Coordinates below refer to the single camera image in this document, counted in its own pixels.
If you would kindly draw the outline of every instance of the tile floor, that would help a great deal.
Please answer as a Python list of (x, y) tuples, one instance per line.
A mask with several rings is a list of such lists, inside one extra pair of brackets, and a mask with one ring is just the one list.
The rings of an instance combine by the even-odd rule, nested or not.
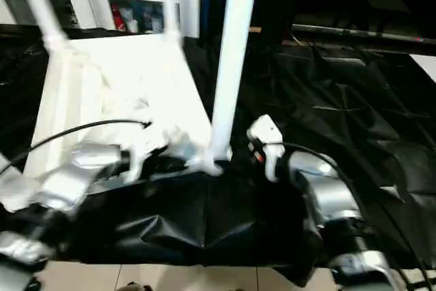
[[(259, 290), (302, 290), (272, 269), (258, 271)], [(44, 291), (112, 291), (131, 281), (148, 284), (154, 291), (256, 291), (255, 268), (175, 267), (164, 265), (85, 265), (52, 262), (41, 273)], [(336, 290), (327, 270), (320, 269), (307, 287), (309, 291)]]

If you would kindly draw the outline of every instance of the black cloth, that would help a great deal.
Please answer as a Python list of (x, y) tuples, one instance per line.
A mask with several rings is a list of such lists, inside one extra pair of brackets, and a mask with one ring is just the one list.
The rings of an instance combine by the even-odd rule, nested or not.
[[(6, 31), (0, 37), (0, 151), (12, 156), (29, 146), (47, 54), (37, 34)], [(218, 44), (186, 39), (184, 45), (209, 116)], [(338, 162), (382, 245), (402, 267), (416, 265), (379, 202), (417, 254), (436, 266), (435, 92), (408, 55), (249, 44), (232, 133), (234, 159), (225, 174), (145, 181), (90, 196), (63, 259), (271, 266), (304, 285), (313, 265), (322, 264), (322, 242), (305, 225), (300, 195), (286, 183), (267, 183), (248, 161), (246, 130), (269, 114), (285, 141)]]

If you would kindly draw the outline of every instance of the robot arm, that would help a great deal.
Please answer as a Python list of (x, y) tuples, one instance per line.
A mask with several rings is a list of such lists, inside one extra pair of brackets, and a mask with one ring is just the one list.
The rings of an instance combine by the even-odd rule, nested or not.
[(268, 115), (249, 129), (253, 158), (264, 164), (265, 175), (276, 182), (277, 172), (305, 199), (309, 219), (316, 226), (328, 254), (328, 267), (343, 290), (399, 291), (389, 264), (377, 247), (377, 236), (365, 222), (348, 186), (326, 155), (286, 151), (279, 129)]
[(118, 146), (82, 143), (42, 176), (29, 206), (11, 214), (0, 232), (0, 291), (26, 290), (65, 240), (94, 181), (129, 170), (129, 163), (129, 151)]

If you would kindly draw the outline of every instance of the white floor tile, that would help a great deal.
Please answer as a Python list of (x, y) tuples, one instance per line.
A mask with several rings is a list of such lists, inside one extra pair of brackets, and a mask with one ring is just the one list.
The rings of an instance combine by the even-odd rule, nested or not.
[[(336, 291), (330, 271), (319, 269), (305, 289), (297, 288), (272, 269), (260, 268), (260, 291)], [(134, 281), (154, 291), (256, 291), (255, 268), (177, 267), (164, 265), (122, 265), (117, 287)]]
[(38, 275), (44, 291), (113, 291), (120, 265), (50, 262)]
[(154, 291), (257, 290), (255, 269), (245, 267), (123, 265), (117, 286), (131, 281)]
[(327, 269), (318, 269), (306, 288), (299, 288), (273, 269), (259, 269), (260, 291), (337, 291), (332, 275)]

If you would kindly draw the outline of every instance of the black cable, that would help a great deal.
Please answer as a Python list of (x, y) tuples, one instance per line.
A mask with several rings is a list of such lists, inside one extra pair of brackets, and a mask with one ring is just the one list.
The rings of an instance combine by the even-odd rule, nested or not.
[(106, 124), (114, 124), (114, 123), (134, 123), (134, 124), (141, 124), (144, 128), (148, 127), (151, 125), (151, 123), (146, 123), (146, 122), (141, 122), (141, 121), (137, 121), (134, 119), (108, 119), (105, 121), (97, 121), (97, 122), (92, 122), (92, 123), (87, 123), (87, 124), (83, 124), (83, 125), (79, 125), (76, 127), (72, 127), (71, 129), (66, 129), (65, 131), (59, 132), (58, 134), (55, 134), (53, 136), (49, 136), (48, 138), (45, 138), (39, 142), (37, 142), (35, 145), (33, 145), (32, 147), (30, 147), (29, 149), (27, 149), (26, 151), (23, 151), (22, 153), (20, 153), (19, 155), (15, 156), (14, 158), (11, 159), (11, 161), (9, 162), (8, 165), (6, 165), (5, 167), (3, 167), (0, 170), (0, 176), (6, 172), (6, 170), (8, 170), (9, 168), (11, 168), (12, 166), (15, 166), (16, 164), (18, 164), (19, 162), (21, 162), (24, 158), (26, 158), (26, 156), (34, 151), (35, 149), (45, 145), (46, 143), (49, 143), (57, 138), (60, 138), (62, 136), (66, 136), (67, 134), (71, 134), (77, 131), (80, 131), (82, 129), (89, 129), (90, 127), (95, 127), (95, 126), (99, 126), (99, 125), (106, 125)]
[[(300, 144), (294, 144), (294, 143), (290, 143), (290, 142), (268, 142), (268, 143), (264, 143), (264, 145), (269, 145), (269, 144), (283, 145), (285, 147), (290, 147), (290, 148), (293, 148), (293, 149), (296, 149), (296, 150), (306, 151), (306, 152), (308, 152), (308, 153), (310, 153), (310, 154), (312, 154), (312, 155), (314, 155), (314, 156), (324, 160), (327, 164), (331, 165), (337, 171), (339, 177), (341, 179), (343, 179), (344, 181), (348, 182), (349, 185), (351, 185), (351, 179), (349, 179), (347, 177), (347, 175), (345, 175), (345, 173), (338, 167), (338, 165), (336, 163), (334, 163), (331, 159), (323, 156), (322, 153), (320, 153), (318, 151), (315, 151), (313, 149), (307, 148), (305, 146), (302, 146)], [(402, 240), (406, 244), (407, 248), (409, 248), (411, 254), (413, 255), (413, 257), (416, 260), (416, 263), (418, 264), (418, 268), (420, 269), (422, 275), (424, 276), (426, 287), (429, 289), (429, 291), (432, 291), (433, 290), (433, 286), (431, 284), (430, 278), (429, 278), (429, 276), (427, 274), (427, 271), (424, 268), (424, 265), (423, 265), (421, 259), (418, 257), (418, 254), (413, 249), (413, 247), (411, 246), (410, 242), (407, 240), (406, 236), (404, 235), (403, 231), (401, 230), (399, 225), (396, 223), (395, 219), (391, 216), (391, 214), (387, 210), (386, 206), (382, 202), (380, 202), (378, 199), (377, 199), (377, 203), (381, 207), (383, 212), (386, 214), (388, 219), (391, 221), (391, 223), (394, 226), (395, 230), (398, 232), (398, 234), (400, 234), (400, 237), (402, 238)], [(402, 278), (405, 277), (404, 272), (401, 272), (400, 276)], [(410, 286), (411, 285), (410, 281), (407, 278), (403, 279), (403, 280), (404, 280), (406, 286)]]
[(257, 282), (258, 291), (259, 291), (259, 266), (258, 266), (258, 264), (256, 264), (256, 282)]

